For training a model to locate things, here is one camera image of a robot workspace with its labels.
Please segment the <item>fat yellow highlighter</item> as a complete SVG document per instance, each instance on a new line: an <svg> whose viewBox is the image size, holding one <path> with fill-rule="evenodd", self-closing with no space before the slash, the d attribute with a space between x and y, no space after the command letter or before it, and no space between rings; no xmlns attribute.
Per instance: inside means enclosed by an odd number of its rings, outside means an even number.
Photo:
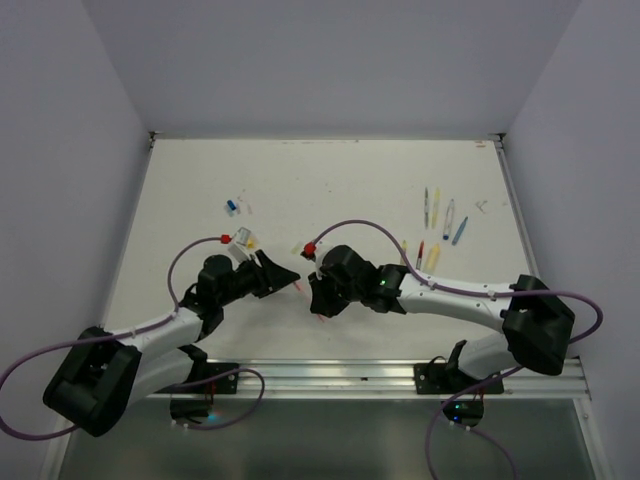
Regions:
<svg viewBox="0 0 640 480"><path fill-rule="evenodd" d="M437 266L441 248L439 244L435 244L428 252L427 259L424 265L424 271L426 273L433 273Z"/></svg>

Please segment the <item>yellow gold highlighter pen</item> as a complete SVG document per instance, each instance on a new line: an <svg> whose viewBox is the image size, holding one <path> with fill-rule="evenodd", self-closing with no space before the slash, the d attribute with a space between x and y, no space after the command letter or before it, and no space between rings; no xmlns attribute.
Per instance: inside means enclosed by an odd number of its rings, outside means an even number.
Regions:
<svg viewBox="0 0 640 480"><path fill-rule="evenodd" d="M402 242L401 242L402 253L401 253L401 258L400 258L400 263L402 265L406 265L406 261L405 261L406 258L405 257L406 257L406 253L407 253L407 247L408 247L407 241L406 240L402 240Z"/></svg>

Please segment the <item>blue white marker pen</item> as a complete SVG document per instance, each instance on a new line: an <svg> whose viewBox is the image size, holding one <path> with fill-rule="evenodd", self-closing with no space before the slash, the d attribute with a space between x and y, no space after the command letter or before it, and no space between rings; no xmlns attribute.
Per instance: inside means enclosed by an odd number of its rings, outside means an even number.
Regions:
<svg viewBox="0 0 640 480"><path fill-rule="evenodd" d="M444 227L443 227L443 239L445 241L448 241L451 237L454 216L455 216L455 200L451 199L447 206Z"/></svg>

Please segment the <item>yellow thin pen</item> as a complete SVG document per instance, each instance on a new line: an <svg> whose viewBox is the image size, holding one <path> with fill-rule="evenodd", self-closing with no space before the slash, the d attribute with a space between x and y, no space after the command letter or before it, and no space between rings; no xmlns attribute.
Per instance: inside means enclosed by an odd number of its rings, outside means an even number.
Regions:
<svg viewBox="0 0 640 480"><path fill-rule="evenodd" d="M438 213L439 213L439 203L440 203L440 188L436 187L435 193L433 196L432 202L432 210L431 210L431 228L435 230L437 225Z"/></svg>

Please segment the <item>pink red pen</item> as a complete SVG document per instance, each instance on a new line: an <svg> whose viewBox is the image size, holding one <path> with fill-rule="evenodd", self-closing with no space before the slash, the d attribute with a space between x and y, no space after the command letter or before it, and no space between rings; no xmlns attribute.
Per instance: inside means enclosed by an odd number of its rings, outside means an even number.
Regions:
<svg viewBox="0 0 640 480"><path fill-rule="evenodd" d="M307 301L308 304L311 304L311 296L307 293L307 291L304 289L304 287L302 286L300 281L296 281L294 283L294 287L295 289L305 298L305 300ZM321 323L325 323L326 322L326 318L318 313L315 313L315 316L318 318L318 320Z"/></svg>

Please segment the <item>dark red pen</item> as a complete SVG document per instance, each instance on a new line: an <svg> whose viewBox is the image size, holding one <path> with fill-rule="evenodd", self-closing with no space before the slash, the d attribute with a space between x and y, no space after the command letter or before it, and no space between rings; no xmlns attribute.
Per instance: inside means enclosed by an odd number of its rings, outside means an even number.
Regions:
<svg viewBox="0 0 640 480"><path fill-rule="evenodd" d="M419 249L418 249L417 258L416 258L416 266L415 266L415 268L418 271L420 271L422 268L423 259L424 259L424 248L425 248L425 242L424 240L421 240Z"/></svg>

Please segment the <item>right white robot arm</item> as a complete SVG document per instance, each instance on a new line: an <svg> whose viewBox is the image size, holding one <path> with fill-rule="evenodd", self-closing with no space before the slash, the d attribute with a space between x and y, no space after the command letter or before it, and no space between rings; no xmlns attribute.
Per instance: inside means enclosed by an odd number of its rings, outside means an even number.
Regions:
<svg viewBox="0 0 640 480"><path fill-rule="evenodd" d="M420 281L405 265L374 266L346 245L308 244L301 255L315 265L308 277L315 314L332 318L360 303L377 313L435 314L489 329L484 338L454 346L440 375L454 391L468 392L516 367L547 376L563 370L575 315L533 276L474 284L464 294L464 282Z"/></svg>

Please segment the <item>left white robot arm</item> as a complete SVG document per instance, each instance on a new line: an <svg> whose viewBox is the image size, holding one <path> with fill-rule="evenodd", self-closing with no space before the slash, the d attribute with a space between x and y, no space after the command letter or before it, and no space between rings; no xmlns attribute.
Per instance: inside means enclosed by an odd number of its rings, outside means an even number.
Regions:
<svg viewBox="0 0 640 480"><path fill-rule="evenodd" d="M247 295L264 298L299 279L263 251L238 265L225 255L210 256L168 323L147 322L132 332L86 329L45 388L43 402L99 437L150 394L197 392L214 372L196 344L221 324L225 306Z"/></svg>

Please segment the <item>green thin pen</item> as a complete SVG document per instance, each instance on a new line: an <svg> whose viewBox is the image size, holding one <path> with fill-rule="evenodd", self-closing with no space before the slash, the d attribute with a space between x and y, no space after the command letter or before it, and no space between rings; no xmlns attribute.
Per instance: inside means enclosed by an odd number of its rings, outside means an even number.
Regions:
<svg viewBox="0 0 640 480"><path fill-rule="evenodd" d="M425 229L429 228L429 221L430 221L430 196L429 196L429 188L425 187L424 189L424 204L423 204L423 220L424 220L424 227Z"/></svg>

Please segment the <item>blue highlighter pen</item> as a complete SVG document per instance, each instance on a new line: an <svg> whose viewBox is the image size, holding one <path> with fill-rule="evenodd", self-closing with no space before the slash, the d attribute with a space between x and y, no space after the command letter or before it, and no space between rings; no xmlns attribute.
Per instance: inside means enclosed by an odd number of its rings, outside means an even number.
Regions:
<svg viewBox="0 0 640 480"><path fill-rule="evenodd" d="M468 220L469 220L469 217L465 216L465 218L460 223L460 225L459 225L458 229L456 230L456 233L455 233L455 235L453 237L453 240L452 240L452 245L453 246L456 246L459 243L459 241L460 241L460 239L462 237L462 234L465 231L465 228L466 228L466 225L468 223Z"/></svg>

